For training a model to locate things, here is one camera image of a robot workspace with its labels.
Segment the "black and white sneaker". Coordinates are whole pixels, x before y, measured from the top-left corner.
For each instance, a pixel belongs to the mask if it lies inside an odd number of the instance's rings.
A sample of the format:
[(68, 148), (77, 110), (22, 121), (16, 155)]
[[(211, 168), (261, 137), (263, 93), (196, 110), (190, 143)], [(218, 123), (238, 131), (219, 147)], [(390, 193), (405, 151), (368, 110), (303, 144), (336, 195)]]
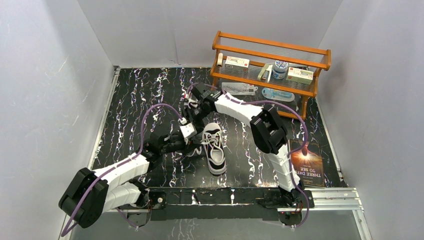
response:
[(206, 154), (207, 165), (212, 175), (221, 175), (226, 169), (226, 158), (222, 143), (222, 129), (215, 123), (208, 123), (201, 134), (201, 143)]

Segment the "white shoelace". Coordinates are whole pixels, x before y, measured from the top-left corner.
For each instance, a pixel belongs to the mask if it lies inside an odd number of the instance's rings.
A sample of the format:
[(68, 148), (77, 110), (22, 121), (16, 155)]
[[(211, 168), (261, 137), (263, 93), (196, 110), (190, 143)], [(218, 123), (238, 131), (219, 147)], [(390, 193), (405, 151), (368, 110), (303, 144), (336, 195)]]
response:
[(220, 159), (224, 157), (224, 150), (221, 146), (222, 134), (217, 131), (215, 133), (206, 132), (202, 134), (201, 144), (206, 155), (211, 159)]

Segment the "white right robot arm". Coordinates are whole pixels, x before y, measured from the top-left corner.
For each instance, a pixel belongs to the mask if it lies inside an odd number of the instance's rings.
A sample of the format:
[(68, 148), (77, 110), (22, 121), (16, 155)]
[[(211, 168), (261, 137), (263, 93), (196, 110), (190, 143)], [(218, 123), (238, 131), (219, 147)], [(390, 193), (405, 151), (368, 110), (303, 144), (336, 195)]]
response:
[(204, 124), (212, 112), (230, 116), (250, 127), (256, 147), (268, 156), (278, 177), (282, 204), (295, 207), (301, 204), (304, 184), (294, 170), (289, 150), (287, 129), (279, 116), (277, 102), (259, 100), (246, 102), (203, 83), (193, 83), (187, 89), (183, 115), (192, 125), (191, 134), (201, 133), (209, 170), (214, 175), (227, 169), (222, 129), (217, 123)]

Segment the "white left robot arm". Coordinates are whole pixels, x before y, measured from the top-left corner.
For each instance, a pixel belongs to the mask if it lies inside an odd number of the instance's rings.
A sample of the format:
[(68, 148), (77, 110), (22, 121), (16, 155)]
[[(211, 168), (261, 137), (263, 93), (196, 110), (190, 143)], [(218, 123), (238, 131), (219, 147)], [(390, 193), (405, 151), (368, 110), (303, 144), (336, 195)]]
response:
[(109, 210), (149, 206), (150, 190), (136, 178), (153, 170), (163, 154), (186, 150), (195, 135), (180, 130), (162, 136), (151, 134), (142, 147), (121, 161), (96, 170), (80, 169), (60, 198), (59, 208), (81, 228), (88, 228)]

